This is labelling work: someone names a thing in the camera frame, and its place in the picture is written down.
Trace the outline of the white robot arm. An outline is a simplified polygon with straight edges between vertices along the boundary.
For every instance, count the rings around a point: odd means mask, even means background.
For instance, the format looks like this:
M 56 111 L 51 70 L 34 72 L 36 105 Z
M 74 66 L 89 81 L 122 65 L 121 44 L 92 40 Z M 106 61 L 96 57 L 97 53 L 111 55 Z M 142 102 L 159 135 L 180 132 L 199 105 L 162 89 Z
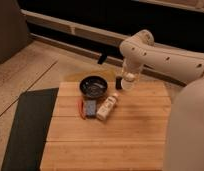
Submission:
M 172 99 L 167 123 L 163 171 L 204 171 L 204 53 L 158 45 L 141 30 L 119 45 L 123 72 L 144 65 L 165 81 Z

